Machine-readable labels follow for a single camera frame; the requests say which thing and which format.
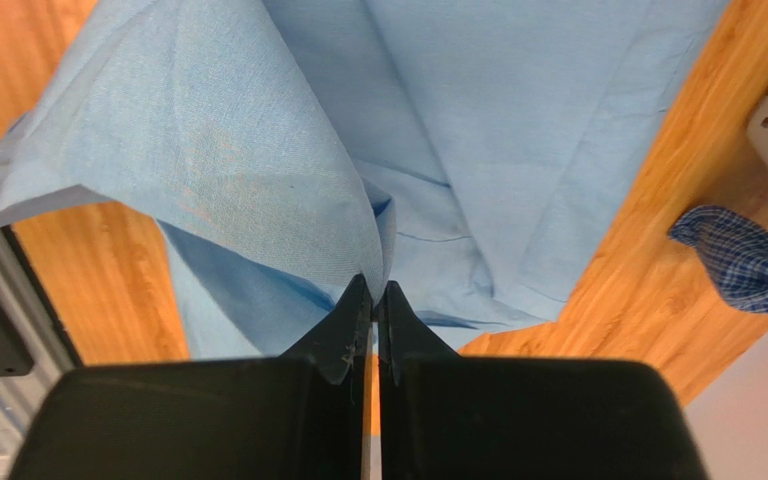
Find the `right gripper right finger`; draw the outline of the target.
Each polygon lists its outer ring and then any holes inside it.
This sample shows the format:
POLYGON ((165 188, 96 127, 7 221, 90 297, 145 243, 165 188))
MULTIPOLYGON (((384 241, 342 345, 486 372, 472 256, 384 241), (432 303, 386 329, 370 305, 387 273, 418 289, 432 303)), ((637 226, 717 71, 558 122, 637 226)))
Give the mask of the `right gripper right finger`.
POLYGON ((677 399, 633 361, 465 357, 390 282, 380 332, 387 479, 704 479, 677 399))

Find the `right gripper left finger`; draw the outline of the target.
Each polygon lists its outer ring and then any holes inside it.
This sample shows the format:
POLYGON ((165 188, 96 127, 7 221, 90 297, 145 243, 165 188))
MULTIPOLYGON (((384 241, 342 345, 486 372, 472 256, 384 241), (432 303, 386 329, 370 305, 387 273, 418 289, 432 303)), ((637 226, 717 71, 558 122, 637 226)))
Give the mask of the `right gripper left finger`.
POLYGON ((372 299, 269 358, 86 367, 49 392, 13 479, 365 479, 372 299))

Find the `light blue long sleeve shirt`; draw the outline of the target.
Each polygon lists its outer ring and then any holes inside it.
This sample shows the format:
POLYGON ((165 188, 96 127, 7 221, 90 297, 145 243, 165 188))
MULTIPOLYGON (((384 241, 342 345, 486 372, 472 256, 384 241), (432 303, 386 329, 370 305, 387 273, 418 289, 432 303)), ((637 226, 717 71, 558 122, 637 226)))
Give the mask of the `light blue long sleeve shirt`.
POLYGON ((556 319, 722 1, 101 1, 0 140, 0 227, 118 201, 197 359, 355 275, 460 348, 556 319))

